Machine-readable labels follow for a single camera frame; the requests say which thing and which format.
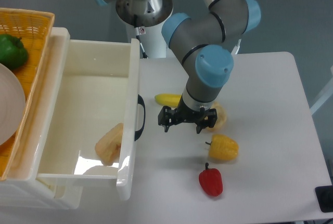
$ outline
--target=red bell pepper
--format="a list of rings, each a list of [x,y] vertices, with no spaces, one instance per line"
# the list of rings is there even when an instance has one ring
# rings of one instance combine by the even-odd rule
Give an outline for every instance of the red bell pepper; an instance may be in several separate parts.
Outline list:
[[[199,182],[207,195],[219,196],[223,191],[222,176],[216,168],[208,168],[209,163],[206,163],[206,169],[200,173]]]

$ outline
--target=yellow bell pepper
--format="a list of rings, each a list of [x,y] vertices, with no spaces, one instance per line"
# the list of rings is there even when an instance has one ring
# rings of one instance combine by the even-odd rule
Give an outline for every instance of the yellow bell pepper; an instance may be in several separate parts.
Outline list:
[[[206,144],[210,145],[208,155],[211,158],[229,161],[238,156],[239,147],[237,142],[225,135],[214,134],[212,142],[206,142]]]

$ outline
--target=yellow banana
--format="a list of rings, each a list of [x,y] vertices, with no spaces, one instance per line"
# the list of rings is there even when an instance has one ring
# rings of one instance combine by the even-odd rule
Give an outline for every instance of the yellow banana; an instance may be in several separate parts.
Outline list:
[[[178,94],[158,94],[155,96],[156,103],[162,106],[169,106],[171,108],[176,108],[181,99],[182,95]]]

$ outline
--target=white table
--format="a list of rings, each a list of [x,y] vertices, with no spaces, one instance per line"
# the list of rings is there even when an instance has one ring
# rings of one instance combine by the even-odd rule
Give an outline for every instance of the white table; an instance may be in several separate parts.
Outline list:
[[[324,219],[314,188],[330,178],[294,58],[286,52],[237,55],[217,100],[228,113],[220,131],[240,147],[237,160],[214,164],[224,192],[207,197],[198,182],[211,133],[192,124],[157,125],[159,93],[180,94],[187,75],[176,59],[140,63],[146,129],[137,141],[132,196],[85,188],[79,209],[0,208],[3,223],[268,223]]]

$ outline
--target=bread slice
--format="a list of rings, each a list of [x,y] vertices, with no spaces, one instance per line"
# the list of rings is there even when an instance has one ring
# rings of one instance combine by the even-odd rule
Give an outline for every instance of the bread slice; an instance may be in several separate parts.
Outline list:
[[[211,109],[216,109],[217,120],[213,128],[206,128],[209,131],[216,131],[222,128],[222,126],[227,121],[227,113],[225,109],[216,101],[213,102]]]
[[[102,163],[106,166],[112,165],[119,157],[121,140],[123,137],[124,124],[119,123],[107,132],[95,145],[95,151]]]

